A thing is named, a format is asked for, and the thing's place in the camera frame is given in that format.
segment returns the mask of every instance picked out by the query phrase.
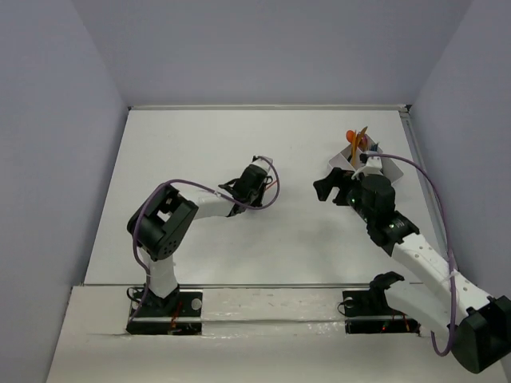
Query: orange object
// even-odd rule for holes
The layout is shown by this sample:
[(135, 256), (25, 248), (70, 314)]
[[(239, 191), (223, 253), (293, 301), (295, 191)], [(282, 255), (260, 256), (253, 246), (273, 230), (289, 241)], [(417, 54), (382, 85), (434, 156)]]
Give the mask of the orange object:
[(348, 140), (348, 142), (351, 144), (353, 142), (353, 139), (355, 138), (355, 132), (353, 132), (352, 130), (348, 130), (346, 132), (346, 139)]

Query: white table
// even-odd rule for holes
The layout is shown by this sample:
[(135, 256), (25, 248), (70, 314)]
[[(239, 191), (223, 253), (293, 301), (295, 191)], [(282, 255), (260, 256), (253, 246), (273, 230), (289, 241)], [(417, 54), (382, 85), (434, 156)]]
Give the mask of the white table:
[(505, 383), (413, 334), (346, 335), (341, 289), (204, 291), (202, 336), (124, 334), (124, 286), (75, 287), (48, 383)]
[[(346, 130), (365, 126), (384, 152), (411, 158), (397, 111), (131, 111), (85, 283), (142, 283), (126, 223), (155, 186), (184, 178), (215, 187), (239, 176), (252, 155), (274, 159), (282, 180), (278, 203), (193, 223), (175, 255), (179, 282), (367, 283), (389, 270), (416, 280), (370, 241), (350, 208), (320, 203), (312, 187), (347, 146)], [(438, 248), (418, 174), (399, 166), (398, 210)]]

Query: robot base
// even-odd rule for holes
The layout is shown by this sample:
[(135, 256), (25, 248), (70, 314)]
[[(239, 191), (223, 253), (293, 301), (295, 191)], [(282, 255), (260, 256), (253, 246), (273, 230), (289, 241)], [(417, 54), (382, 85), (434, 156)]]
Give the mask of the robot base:
[[(140, 300), (143, 291), (133, 293), (134, 300)], [(137, 316), (128, 322), (126, 331), (132, 335), (200, 335), (202, 332), (202, 291), (178, 290), (172, 294), (171, 302), (165, 307), (143, 305)], [(132, 302), (131, 317), (137, 309)]]

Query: wall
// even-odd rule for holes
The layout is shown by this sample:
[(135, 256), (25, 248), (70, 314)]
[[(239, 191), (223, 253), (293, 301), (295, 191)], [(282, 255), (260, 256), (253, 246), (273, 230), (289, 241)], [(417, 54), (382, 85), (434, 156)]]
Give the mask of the wall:
[(0, 2), (0, 381), (43, 382), (126, 115), (68, 0)]
[(469, 0), (73, 0), (129, 105), (411, 103)]
[[(508, 0), (474, 1), (411, 109), (445, 200), (460, 269), (508, 297), (510, 14)], [(511, 376), (511, 357), (505, 368)]]

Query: purple cable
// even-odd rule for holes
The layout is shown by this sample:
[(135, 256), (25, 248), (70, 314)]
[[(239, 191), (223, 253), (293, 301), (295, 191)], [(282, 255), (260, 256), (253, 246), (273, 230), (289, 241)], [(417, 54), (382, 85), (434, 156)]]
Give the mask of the purple cable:
[(279, 198), (279, 194), (280, 194), (280, 178), (279, 178), (279, 173), (277, 173), (277, 170), (275, 169), (275, 166), (271, 163), (271, 161), (267, 157), (259, 156), (258, 158), (260, 158), (261, 160), (266, 162), (268, 165), (270, 165), (270, 169), (273, 171), (273, 174), (275, 174), (275, 181), (277, 183), (277, 191), (276, 191), (274, 197), (271, 199), (270, 202), (268, 202), (264, 206), (255, 207), (255, 206), (247, 205), (245, 203), (238, 202), (235, 199), (233, 199), (232, 197), (230, 197), (229, 195), (225, 195), (223, 193), (219, 193), (215, 189), (209, 188), (209, 187), (204, 186), (202, 184), (198, 184), (197, 182), (187, 181), (187, 180), (170, 180), (170, 181), (167, 181), (167, 182), (163, 182), (162, 184), (158, 185), (158, 187), (153, 191), (153, 193), (151, 193), (151, 195), (146, 199), (146, 201), (144, 202), (144, 205), (141, 208), (141, 212), (138, 215), (137, 221), (135, 222), (135, 227), (133, 229), (133, 244), (132, 244), (133, 255), (135, 256), (135, 260), (137, 261), (137, 263), (139, 265), (141, 265), (141, 267), (145, 271), (144, 293), (142, 294), (141, 300), (138, 303), (138, 307), (135, 309), (135, 311), (133, 312), (132, 316), (129, 317), (128, 322), (131, 322), (138, 315), (138, 313), (140, 312), (141, 307), (142, 307), (143, 303), (145, 302), (145, 299), (147, 298), (147, 295), (149, 293), (149, 282), (151, 280), (151, 270), (148, 268), (148, 266), (144, 263), (144, 261), (142, 261), (141, 257), (138, 255), (137, 244), (138, 244), (138, 232), (139, 232), (140, 227), (141, 227), (142, 217), (144, 216), (144, 213), (147, 210), (148, 205), (151, 203), (151, 201), (156, 196), (156, 194), (158, 194), (158, 192), (161, 191), (161, 189), (165, 188), (168, 185), (171, 185), (171, 184), (185, 184), (185, 185), (195, 186), (196, 188), (205, 190), (206, 192), (210, 192), (212, 194), (216, 194), (216, 195), (220, 196), (221, 198), (226, 199), (227, 201), (232, 202), (232, 203), (234, 203), (234, 204), (236, 204), (238, 206), (244, 207), (244, 208), (246, 208), (248, 210), (263, 210), (263, 209), (266, 209), (267, 207), (270, 207), (272, 204), (274, 204), (275, 201), (277, 200), (277, 198)]
[[(427, 175), (426, 171), (421, 168), (419, 165), (417, 165), (415, 162), (408, 160), (407, 158), (400, 157), (400, 156), (394, 156), (392, 154), (382, 154), (382, 153), (376, 153), (376, 152), (366, 152), (368, 157), (384, 157), (384, 158), (391, 158), (393, 160), (399, 160), (406, 162), (407, 164), (412, 165), (414, 168), (419, 170), (424, 178), (428, 180), (428, 182), (431, 185), (431, 188), (433, 189), (433, 193), (438, 201), (438, 206), (440, 207), (440, 216), (442, 218), (442, 222), (444, 224), (444, 230), (446, 231), (446, 245), (447, 245), (447, 260), (449, 264), (449, 274), (452, 275), (454, 271), (454, 265), (456, 264), (456, 261), (454, 259), (454, 253), (453, 249), (451, 248), (451, 242), (450, 242), (450, 232), (447, 228), (447, 222), (446, 222), (446, 213), (444, 210), (444, 207), (442, 205), (442, 200), (440, 199), (440, 195), (438, 194), (437, 187), (435, 186), (433, 180)], [(434, 332), (431, 331), (431, 342), (433, 343), (434, 352), (437, 353), (438, 356), (444, 357), (447, 355), (451, 349), (453, 348), (454, 343), (454, 331), (456, 330), (456, 282), (454, 281), (454, 278), (450, 278), (450, 323), (449, 323), (449, 338), (447, 340), (446, 348), (443, 351), (440, 351), (437, 346), (437, 340), (434, 336)]]

